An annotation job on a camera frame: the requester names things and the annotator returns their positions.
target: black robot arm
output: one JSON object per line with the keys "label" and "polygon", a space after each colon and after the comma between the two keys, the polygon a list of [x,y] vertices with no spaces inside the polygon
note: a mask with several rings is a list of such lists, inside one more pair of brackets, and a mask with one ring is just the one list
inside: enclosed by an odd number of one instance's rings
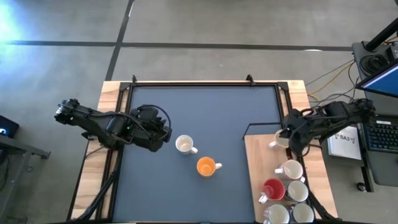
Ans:
{"label": "black robot arm", "polygon": [[[87,131],[81,134],[83,137],[97,136],[98,141],[108,149],[117,149],[121,144],[135,144],[156,152],[171,137],[170,118],[156,105],[142,105],[131,110],[130,114],[102,113],[81,106],[76,99],[63,100],[58,106],[55,120],[83,128]],[[169,127],[165,126],[166,120],[157,117],[157,108],[165,113]]]}
{"label": "black robot arm", "polygon": [[351,124],[366,123],[375,110],[373,102],[367,99],[351,103],[335,101],[302,111],[293,109],[283,121],[280,137],[289,138],[291,150],[302,155],[303,149],[315,137],[322,142]]}

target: concrete floor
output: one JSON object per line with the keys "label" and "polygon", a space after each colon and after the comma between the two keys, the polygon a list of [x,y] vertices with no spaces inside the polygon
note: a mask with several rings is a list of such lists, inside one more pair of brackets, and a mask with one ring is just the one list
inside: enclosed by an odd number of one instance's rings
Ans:
{"label": "concrete floor", "polygon": [[[127,2],[0,0],[0,40],[115,42]],[[124,41],[347,47],[371,39],[397,12],[393,0],[136,0]],[[66,219],[87,141],[80,128],[62,126],[53,114],[62,99],[96,106],[112,53],[113,47],[0,45],[0,114],[21,125],[19,140],[52,151],[48,161],[31,161],[34,171],[24,175],[13,216],[32,223]],[[112,80],[133,74],[139,80],[242,80],[250,73],[308,82],[352,58],[351,52],[122,48]],[[351,86],[344,73],[317,96]],[[342,219],[396,223],[398,188],[358,192],[359,167],[325,163]]]}

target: computer monitor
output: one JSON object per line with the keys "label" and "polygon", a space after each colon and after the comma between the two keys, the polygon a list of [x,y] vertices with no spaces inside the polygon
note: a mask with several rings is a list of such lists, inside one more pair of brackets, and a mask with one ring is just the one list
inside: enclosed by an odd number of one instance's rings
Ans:
{"label": "computer monitor", "polygon": [[362,80],[356,88],[398,98],[398,59]]}

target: keyboard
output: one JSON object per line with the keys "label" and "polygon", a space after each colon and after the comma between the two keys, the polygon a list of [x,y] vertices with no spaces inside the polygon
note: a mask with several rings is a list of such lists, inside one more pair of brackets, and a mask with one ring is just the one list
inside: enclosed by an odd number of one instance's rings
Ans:
{"label": "keyboard", "polygon": [[398,153],[398,117],[373,117],[364,126],[369,150]]}

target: cup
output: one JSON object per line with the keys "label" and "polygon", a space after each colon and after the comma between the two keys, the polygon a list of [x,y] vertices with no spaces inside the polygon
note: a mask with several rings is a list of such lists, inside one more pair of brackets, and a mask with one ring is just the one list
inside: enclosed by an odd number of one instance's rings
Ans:
{"label": "cup", "polygon": [[281,200],[285,196],[285,187],[280,180],[268,179],[262,186],[262,192],[259,199],[261,204],[268,200]]}
{"label": "cup", "polygon": [[193,147],[193,139],[185,134],[175,140],[175,147],[184,155],[198,153],[198,149]]}
{"label": "cup", "polygon": [[303,177],[303,166],[293,159],[289,159],[280,165],[280,167],[275,170],[275,173],[279,174],[283,179],[305,182],[305,177]]}
{"label": "cup", "polygon": [[278,130],[274,137],[272,138],[272,142],[269,143],[269,149],[286,149],[289,147],[289,139],[279,137],[279,133],[282,130]]}
{"label": "cup", "polygon": [[285,186],[285,198],[293,202],[303,202],[308,198],[307,186],[298,180],[294,180]]}
{"label": "cup", "polygon": [[289,207],[292,223],[312,223],[315,215],[310,206],[306,203],[297,203]]}
{"label": "cup", "polygon": [[283,205],[271,205],[264,211],[266,220],[264,224],[285,224],[289,223],[289,211]]}
{"label": "cup", "polygon": [[204,177],[211,177],[217,169],[221,168],[223,165],[216,163],[214,159],[210,157],[202,157],[197,163],[197,170],[200,175]]}

